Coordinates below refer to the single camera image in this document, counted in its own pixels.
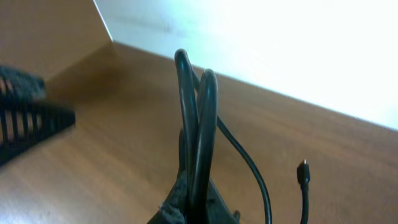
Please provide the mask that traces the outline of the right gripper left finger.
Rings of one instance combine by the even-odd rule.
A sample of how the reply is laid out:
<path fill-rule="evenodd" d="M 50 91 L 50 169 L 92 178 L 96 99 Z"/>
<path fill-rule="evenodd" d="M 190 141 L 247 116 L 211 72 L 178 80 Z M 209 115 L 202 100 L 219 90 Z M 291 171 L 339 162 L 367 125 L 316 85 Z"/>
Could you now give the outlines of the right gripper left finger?
<path fill-rule="evenodd" d="M 185 224 L 187 189 L 187 172 L 181 171 L 167 198 L 147 224 Z"/>

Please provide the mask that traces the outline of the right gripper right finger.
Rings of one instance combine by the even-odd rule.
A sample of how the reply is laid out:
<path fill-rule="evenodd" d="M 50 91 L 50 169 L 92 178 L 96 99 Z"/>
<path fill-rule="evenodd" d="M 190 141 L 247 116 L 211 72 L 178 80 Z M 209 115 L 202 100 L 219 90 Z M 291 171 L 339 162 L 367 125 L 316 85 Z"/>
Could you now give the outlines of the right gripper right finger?
<path fill-rule="evenodd" d="M 239 224 L 240 216 L 234 216 L 224 202 L 216 185 L 210 179 L 206 199 L 206 222 L 208 224 Z"/>

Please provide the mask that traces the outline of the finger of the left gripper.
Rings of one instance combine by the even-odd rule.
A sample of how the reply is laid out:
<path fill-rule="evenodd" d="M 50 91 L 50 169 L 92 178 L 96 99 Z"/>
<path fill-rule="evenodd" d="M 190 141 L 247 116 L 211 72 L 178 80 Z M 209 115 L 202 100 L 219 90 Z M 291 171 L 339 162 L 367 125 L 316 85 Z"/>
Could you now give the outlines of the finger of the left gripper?
<path fill-rule="evenodd" d="M 45 97 L 43 79 L 23 70 L 1 65 L 1 98 L 34 101 Z"/>
<path fill-rule="evenodd" d="M 1 103 L 1 164 L 75 124 L 75 112 L 48 103 Z"/>

